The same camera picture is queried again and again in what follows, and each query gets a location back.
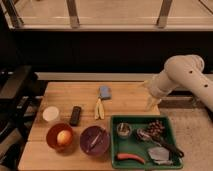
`black remote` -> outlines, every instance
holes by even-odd
[[[81,107],[74,106],[72,110],[72,115],[70,118],[70,125],[77,126],[80,118]]]

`carrot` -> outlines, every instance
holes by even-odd
[[[117,156],[117,159],[118,159],[118,160],[132,159],[132,160],[137,160],[137,161],[139,161],[139,162],[141,162],[141,163],[143,163],[143,164],[146,163],[146,161],[145,161],[142,157],[140,157],[140,156],[138,156],[138,155],[136,155],[136,154],[131,154],[131,153],[118,153],[116,156]]]

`plastic tray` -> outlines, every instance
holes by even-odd
[[[169,169],[181,169],[183,167],[182,160],[172,155],[171,159],[173,165],[157,165],[149,157],[147,149],[156,146],[152,142],[138,141],[132,134],[128,139],[122,139],[117,135],[116,126],[121,122],[127,122],[134,129],[146,128],[150,122],[162,121],[165,126],[163,137],[166,142],[176,145],[175,138],[172,132],[171,124],[167,116],[163,115],[114,115],[111,117],[111,159],[112,167],[115,169],[145,169],[145,170],[169,170]],[[146,160],[145,164],[141,164],[135,160],[116,160],[116,154],[133,153],[143,157]]]

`white mug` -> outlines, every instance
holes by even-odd
[[[44,110],[42,117],[46,122],[51,124],[59,122],[60,121],[59,109],[55,106],[49,106]]]

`wooden tabletop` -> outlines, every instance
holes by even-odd
[[[112,98],[103,101],[105,119],[95,120],[94,108],[101,85],[110,87]],[[114,170],[110,150],[99,158],[89,157],[81,151],[80,134],[91,125],[100,125],[109,131],[112,115],[160,114],[157,106],[151,111],[145,110],[148,95],[143,82],[50,82],[19,162],[19,170]],[[64,122],[69,121],[73,106],[82,107],[79,125],[73,127],[74,141],[64,153],[57,153],[46,143],[51,125],[42,119],[42,113],[48,106],[56,106]]]

